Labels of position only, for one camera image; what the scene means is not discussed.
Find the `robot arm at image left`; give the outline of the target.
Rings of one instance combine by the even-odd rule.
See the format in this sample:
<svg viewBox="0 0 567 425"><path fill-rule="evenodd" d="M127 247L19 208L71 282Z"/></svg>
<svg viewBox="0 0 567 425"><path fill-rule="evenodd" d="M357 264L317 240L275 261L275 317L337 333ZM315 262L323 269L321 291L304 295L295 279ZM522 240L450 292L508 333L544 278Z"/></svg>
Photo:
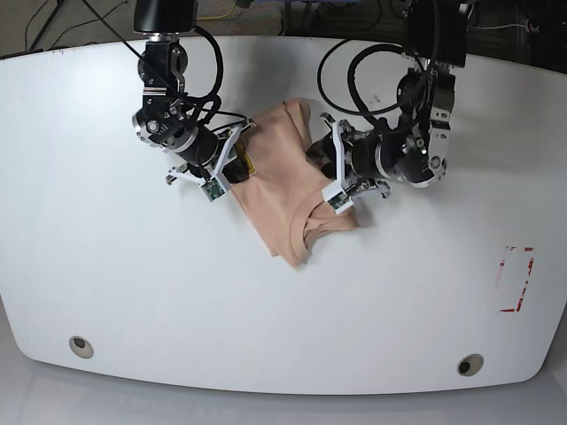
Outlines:
<svg viewBox="0 0 567 425"><path fill-rule="evenodd" d="M152 147L177 155L184 161L182 170L206 180L212 177L229 131L207 127L220 112L219 91L224 66L221 49L213 37L197 27L196 1L138 1L133 29L148 36L138 60L138 75L144 84L143 105L133 117L139 139ZM196 31L214 49L214 85L202 97L185 91L184 73L188 55L179 34Z"/></svg>

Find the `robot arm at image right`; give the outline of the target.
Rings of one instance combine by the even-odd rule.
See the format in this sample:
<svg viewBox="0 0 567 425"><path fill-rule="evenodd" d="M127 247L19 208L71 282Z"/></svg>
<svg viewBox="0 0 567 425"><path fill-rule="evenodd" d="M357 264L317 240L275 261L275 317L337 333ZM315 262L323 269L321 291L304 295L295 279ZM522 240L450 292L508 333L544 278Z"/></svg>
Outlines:
<svg viewBox="0 0 567 425"><path fill-rule="evenodd" d="M409 1L405 25L403 44L372 45L347 68L346 85L355 105L350 113L372 128L358 130L324 113L330 131L307 151L331 180L322 193L333 208L366 194L387 198L389 181L422 188L446 174L454 109L451 70L465 66L468 20L456 1ZM371 111L358 90L356 73L363 60L385 52L410 58L413 65L400 79L395 103Z"/></svg>

